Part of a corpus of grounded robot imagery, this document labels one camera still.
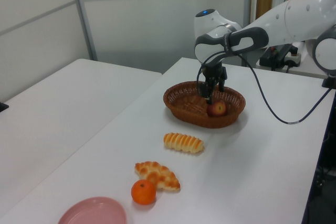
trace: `toy apple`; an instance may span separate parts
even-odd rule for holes
[[[227,106],[224,101],[215,101],[206,108],[208,116],[222,116],[227,114]]]

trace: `toy bread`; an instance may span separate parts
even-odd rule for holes
[[[175,174],[167,167],[161,166],[158,162],[147,161],[136,163],[134,169],[140,179],[149,180],[157,189],[178,191],[181,188]]]
[[[167,148],[177,151],[197,153],[204,150],[202,140],[181,133],[165,134],[163,141]]]

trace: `orange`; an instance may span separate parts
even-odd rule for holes
[[[131,195],[136,203],[148,205],[155,201],[156,187],[152,182],[142,179],[134,183]]]

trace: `table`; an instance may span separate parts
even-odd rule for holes
[[[182,58],[0,219],[1,224],[55,224],[75,203],[116,199],[133,223],[301,223],[326,130],[332,90],[302,123],[285,125],[265,106],[248,68],[226,66],[226,85],[246,107],[226,128],[206,129],[176,119],[163,103],[171,86],[195,80],[200,64]],[[256,69],[273,110],[297,121],[325,92],[322,80]],[[200,155],[163,147],[180,132],[205,143]],[[180,180],[179,193],[158,192],[156,203],[132,201],[138,162],[157,161]]]
[[[0,113],[0,216],[160,76],[80,59],[7,101]]]
[[[298,67],[292,67],[289,69],[288,73],[298,74],[301,76],[309,76],[315,78],[325,79],[327,78],[327,74],[323,72],[314,62],[313,58],[308,55],[306,44],[304,42],[295,42],[293,46],[298,48],[298,53],[301,54],[301,63]],[[271,68],[261,66],[259,60],[256,63],[256,68],[271,70]],[[284,66],[283,68],[277,68],[275,71],[285,73],[288,66]]]

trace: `wicker basket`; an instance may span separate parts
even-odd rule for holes
[[[197,95],[196,81],[182,82],[172,86],[163,96],[164,103],[176,118],[212,129],[233,124],[246,104],[245,98],[229,87],[225,87],[225,92],[219,92],[217,86],[213,99],[225,101],[228,105],[227,115],[219,117],[209,117],[207,115],[207,103],[204,98]]]

